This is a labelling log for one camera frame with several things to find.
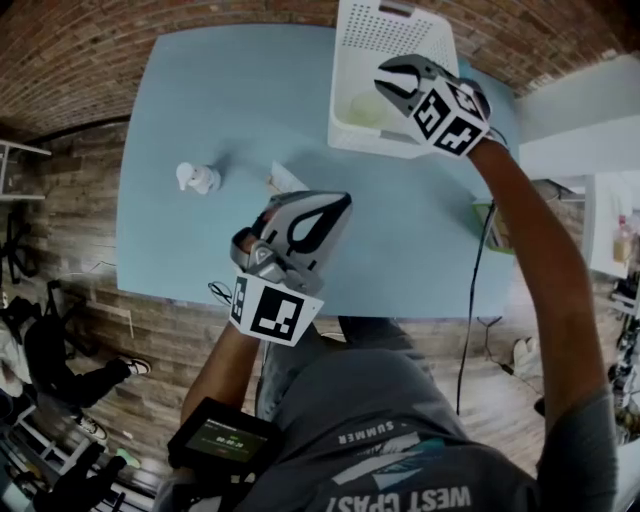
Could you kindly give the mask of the person's grey trousers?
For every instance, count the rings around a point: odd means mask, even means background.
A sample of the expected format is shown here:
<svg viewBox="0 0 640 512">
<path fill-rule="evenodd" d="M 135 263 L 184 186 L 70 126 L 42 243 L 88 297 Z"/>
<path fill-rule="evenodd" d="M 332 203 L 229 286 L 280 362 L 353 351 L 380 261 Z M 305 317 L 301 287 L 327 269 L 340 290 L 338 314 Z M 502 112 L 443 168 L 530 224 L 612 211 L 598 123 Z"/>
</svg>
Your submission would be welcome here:
<svg viewBox="0 0 640 512">
<path fill-rule="evenodd" d="M 426 376 L 431 372 L 423 354 L 392 318 L 340 316 L 343 343 L 319 333 L 311 324 L 293 347 L 269 343 L 256 391 L 256 416 L 271 420 L 294 379 L 316 360 L 340 350 L 389 350 L 412 361 Z"/>
</svg>

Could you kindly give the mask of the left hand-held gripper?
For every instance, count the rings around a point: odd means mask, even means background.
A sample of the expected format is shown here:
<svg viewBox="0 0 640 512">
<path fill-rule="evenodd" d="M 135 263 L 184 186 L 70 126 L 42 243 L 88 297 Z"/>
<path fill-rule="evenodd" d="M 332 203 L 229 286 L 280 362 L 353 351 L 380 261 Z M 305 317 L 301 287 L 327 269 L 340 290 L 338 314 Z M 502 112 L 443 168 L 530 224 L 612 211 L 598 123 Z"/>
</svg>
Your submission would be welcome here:
<svg viewBox="0 0 640 512">
<path fill-rule="evenodd" d="M 268 242 L 250 253 L 231 245 L 236 266 L 229 320 L 243 334 L 293 347 L 324 306 L 319 273 L 352 212 L 346 192 L 299 191 L 273 197 Z"/>
</svg>

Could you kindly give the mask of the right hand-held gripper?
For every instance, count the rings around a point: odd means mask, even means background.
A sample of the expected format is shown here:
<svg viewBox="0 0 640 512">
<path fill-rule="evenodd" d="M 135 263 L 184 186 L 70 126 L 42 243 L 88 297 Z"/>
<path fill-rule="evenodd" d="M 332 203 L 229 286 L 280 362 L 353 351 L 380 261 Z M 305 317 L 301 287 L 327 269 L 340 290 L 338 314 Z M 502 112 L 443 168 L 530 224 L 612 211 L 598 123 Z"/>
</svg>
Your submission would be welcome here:
<svg viewBox="0 0 640 512">
<path fill-rule="evenodd" d="M 488 135 L 489 119 L 470 84 L 438 70 L 424 56 L 396 56 L 378 67 L 374 85 L 407 117 L 406 133 L 416 144 L 462 158 Z"/>
</svg>

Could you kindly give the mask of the clear plastic cup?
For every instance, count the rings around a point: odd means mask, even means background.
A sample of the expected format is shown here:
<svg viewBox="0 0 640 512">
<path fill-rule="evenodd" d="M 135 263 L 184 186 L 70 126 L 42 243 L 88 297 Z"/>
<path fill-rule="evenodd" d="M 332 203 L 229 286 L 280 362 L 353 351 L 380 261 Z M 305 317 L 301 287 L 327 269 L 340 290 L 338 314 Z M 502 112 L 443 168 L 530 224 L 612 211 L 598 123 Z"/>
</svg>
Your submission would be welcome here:
<svg viewBox="0 0 640 512">
<path fill-rule="evenodd" d="M 387 101 L 376 90 L 356 95 L 350 103 L 347 122 L 352 125 L 379 128 L 387 117 Z"/>
</svg>

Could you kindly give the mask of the black wrist-mounted screen device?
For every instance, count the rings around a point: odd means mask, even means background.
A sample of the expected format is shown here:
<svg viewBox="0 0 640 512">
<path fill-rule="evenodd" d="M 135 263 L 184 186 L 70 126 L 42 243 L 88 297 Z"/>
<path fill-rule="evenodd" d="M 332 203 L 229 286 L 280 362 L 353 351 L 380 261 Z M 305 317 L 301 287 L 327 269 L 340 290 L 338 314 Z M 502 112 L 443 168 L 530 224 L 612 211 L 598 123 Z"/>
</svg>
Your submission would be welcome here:
<svg viewBox="0 0 640 512">
<path fill-rule="evenodd" d="M 203 399 L 169 441 L 172 468 L 246 477 L 273 463 L 280 429 L 212 398 Z"/>
</svg>

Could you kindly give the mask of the white perforated plastic basket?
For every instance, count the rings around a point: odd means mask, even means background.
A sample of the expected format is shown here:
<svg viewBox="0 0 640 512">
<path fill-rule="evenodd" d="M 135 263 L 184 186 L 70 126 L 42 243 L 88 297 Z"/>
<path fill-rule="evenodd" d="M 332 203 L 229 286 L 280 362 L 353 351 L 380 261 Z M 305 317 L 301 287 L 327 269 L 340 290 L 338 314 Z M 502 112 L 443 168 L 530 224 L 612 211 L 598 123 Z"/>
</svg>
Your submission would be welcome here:
<svg viewBox="0 0 640 512">
<path fill-rule="evenodd" d="M 351 100 L 359 93 L 376 90 L 378 66 L 392 57 L 408 54 L 420 54 L 452 74 L 459 74 L 453 31 L 446 19 L 400 0 L 340 0 L 329 146 L 404 159 L 428 153 L 426 147 L 406 135 L 404 117 L 387 100 L 387 117 L 379 128 L 347 122 Z"/>
</svg>

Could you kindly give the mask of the white side shelf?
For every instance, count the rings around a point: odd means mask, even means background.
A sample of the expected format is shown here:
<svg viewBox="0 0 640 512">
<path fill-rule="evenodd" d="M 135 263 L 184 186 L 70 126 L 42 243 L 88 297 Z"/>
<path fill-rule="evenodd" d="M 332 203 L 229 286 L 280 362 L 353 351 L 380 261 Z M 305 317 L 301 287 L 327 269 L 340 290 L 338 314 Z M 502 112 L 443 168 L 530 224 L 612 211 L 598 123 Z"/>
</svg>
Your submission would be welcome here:
<svg viewBox="0 0 640 512">
<path fill-rule="evenodd" d="M 25 194 L 15 190 L 13 179 L 39 158 L 50 158 L 52 152 L 40 147 L 0 139 L 0 203 L 44 201 L 44 194 Z"/>
</svg>

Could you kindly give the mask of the white spray bottle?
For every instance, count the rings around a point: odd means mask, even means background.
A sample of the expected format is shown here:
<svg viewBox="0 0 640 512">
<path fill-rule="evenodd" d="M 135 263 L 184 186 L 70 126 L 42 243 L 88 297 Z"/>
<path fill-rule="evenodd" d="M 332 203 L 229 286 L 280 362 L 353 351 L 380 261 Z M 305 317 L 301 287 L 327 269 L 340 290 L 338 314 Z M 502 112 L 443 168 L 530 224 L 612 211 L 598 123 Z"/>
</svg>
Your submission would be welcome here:
<svg viewBox="0 0 640 512">
<path fill-rule="evenodd" d="M 218 170 L 208 165 L 193 165 L 188 162 L 182 162 L 177 166 L 176 178 L 181 191 L 192 188 L 201 195 L 217 191 L 222 183 Z"/>
</svg>

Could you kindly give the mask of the person's left forearm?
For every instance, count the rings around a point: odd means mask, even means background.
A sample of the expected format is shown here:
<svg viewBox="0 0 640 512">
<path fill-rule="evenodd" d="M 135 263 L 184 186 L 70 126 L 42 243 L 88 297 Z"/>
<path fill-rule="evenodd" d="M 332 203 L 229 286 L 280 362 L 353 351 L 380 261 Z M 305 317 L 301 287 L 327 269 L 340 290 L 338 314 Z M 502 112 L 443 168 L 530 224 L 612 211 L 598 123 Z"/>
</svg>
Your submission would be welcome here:
<svg viewBox="0 0 640 512">
<path fill-rule="evenodd" d="M 186 394 L 180 424 L 205 398 L 241 410 L 259 347 L 259 339 L 242 334 L 228 322 Z"/>
</svg>

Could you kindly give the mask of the white table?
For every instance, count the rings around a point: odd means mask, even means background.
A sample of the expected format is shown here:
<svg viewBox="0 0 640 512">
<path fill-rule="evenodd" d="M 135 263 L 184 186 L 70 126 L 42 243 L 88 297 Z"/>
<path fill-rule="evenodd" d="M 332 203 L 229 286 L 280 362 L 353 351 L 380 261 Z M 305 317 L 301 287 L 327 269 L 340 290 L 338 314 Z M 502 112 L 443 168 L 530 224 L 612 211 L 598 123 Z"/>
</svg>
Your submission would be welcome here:
<svg viewBox="0 0 640 512">
<path fill-rule="evenodd" d="M 591 270 L 620 279 L 628 276 L 634 244 L 640 235 L 640 219 L 633 215 L 632 206 L 631 188 L 619 174 L 586 176 L 582 254 Z M 626 264 L 613 258 L 619 215 L 627 217 L 632 232 L 631 255 Z"/>
</svg>

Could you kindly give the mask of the person's left hand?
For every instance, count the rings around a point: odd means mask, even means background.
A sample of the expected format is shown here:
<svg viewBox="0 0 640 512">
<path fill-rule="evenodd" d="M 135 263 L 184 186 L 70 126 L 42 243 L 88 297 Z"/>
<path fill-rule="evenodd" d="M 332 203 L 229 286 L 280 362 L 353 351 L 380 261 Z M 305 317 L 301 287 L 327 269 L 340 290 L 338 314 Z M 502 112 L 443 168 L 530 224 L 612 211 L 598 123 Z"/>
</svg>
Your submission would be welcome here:
<svg viewBox="0 0 640 512">
<path fill-rule="evenodd" d="M 275 214 L 275 209 L 265 210 L 259 217 L 258 220 L 263 223 L 267 223 Z M 237 246 L 245 253 L 250 254 L 253 245 L 256 243 L 258 238 L 253 234 L 251 230 L 248 230 L 244 237 L 237 243 Z"/>
</svg>

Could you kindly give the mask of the pink capped drink bottle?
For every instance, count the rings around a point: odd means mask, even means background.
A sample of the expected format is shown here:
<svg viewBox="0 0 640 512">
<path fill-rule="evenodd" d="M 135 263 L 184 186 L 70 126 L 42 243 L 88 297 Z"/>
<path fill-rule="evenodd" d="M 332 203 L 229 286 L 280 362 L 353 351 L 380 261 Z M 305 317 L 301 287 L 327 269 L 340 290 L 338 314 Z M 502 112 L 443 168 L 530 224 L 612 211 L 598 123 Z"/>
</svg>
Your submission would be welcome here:
<svg viewBox="0 0 640 512">
<path fill-rule="evenodd" d="M 618 229 L 613 241 L 613 258 L 614 261 L 626 264 L 631 255 L 632 232 L 627 224 L 625 215 L 618 216 Z"/>
</svg>

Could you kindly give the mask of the green book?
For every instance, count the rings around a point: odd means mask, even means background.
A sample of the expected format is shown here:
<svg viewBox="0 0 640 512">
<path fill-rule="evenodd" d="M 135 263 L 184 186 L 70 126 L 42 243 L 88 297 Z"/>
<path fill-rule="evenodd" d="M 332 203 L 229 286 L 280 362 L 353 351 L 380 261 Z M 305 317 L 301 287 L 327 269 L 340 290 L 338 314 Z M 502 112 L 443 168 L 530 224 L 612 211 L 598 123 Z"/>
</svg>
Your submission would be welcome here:
<svg viewBox="0 0 640 512">
<path fill-rule="evenodd" d="M 482 228 L 485 246 L 495 252 L 513 255 L 511 235 L 495 202 L 477 200 L 473 209 Z"/>
</svg>

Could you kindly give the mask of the person's right forearm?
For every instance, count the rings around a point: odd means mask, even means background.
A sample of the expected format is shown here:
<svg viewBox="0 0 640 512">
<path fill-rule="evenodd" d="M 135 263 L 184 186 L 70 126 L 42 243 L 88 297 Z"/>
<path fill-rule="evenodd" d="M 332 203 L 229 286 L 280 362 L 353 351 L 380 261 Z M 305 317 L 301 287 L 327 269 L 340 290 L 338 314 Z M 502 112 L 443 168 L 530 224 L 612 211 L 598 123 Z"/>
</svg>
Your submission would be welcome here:
<svg viewBox="0 0 640 512">
<path fill-rule="evenodd" d="M 536 312 L 545 407 L 559 415 L 607 384 L 584 260 L 504 146 L 483 141 L 469 158 L 511 235 Z"/>
</svg>

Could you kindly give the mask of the person's grey printed t-shirt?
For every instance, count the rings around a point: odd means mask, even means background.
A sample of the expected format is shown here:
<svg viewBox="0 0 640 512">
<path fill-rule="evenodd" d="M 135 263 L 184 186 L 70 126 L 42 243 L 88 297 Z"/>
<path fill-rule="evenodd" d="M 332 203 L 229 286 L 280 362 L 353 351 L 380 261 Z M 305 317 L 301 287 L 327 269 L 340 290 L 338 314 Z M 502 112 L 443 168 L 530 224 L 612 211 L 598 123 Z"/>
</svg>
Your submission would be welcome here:
<svg viewBox="0 0 640 512">
<path fill-rule="evenodd" d="M 600 390 L 547 434 L 536 476 L 471 440 L 405 352 L 325 355 L 283 385 L 283 444 L 236 512 L 612 512 L 611 397 Z"/>
</svg>

